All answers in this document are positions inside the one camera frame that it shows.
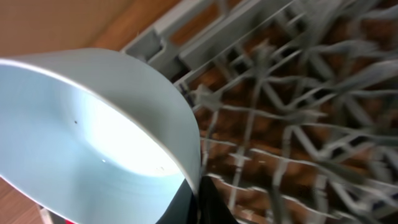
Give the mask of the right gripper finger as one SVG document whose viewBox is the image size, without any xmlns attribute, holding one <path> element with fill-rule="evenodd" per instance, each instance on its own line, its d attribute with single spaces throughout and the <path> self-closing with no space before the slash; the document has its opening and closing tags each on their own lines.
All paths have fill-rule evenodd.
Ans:
<svg viewBox="0 0 398 224">
<path fill-rule="evenodd" d="M 157 224 L 238 224 L 211 177 L 203 176 L 198 195 L 183 181 Z"/>
</svg>

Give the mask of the mint green bowl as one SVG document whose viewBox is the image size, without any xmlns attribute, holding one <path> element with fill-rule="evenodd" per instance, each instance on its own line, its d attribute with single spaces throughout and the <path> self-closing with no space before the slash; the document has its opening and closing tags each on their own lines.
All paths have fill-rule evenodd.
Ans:
<svg viewBox="0 0 398 224">
<path fill-rule="evenodd" d="M 163 74 L 106 49 L 1 59 L 1 177 L 74 223 L 187 223 L 193 111 Z"/>
</svg>

